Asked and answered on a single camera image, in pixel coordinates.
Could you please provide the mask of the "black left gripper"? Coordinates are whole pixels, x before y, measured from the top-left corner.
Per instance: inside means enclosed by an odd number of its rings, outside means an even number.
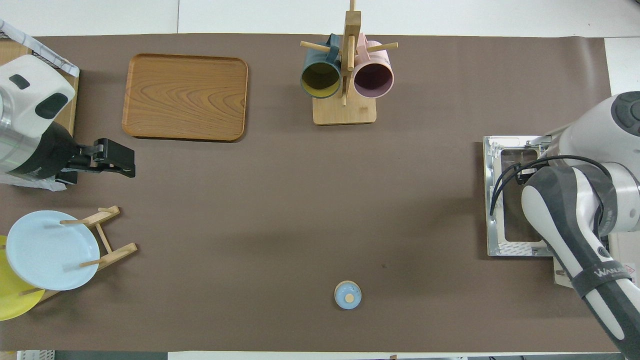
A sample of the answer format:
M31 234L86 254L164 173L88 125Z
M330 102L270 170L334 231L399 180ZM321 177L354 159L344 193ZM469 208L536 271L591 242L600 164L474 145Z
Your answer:
M134 178L137 174L135 151L108 138L101 138L100 170Z

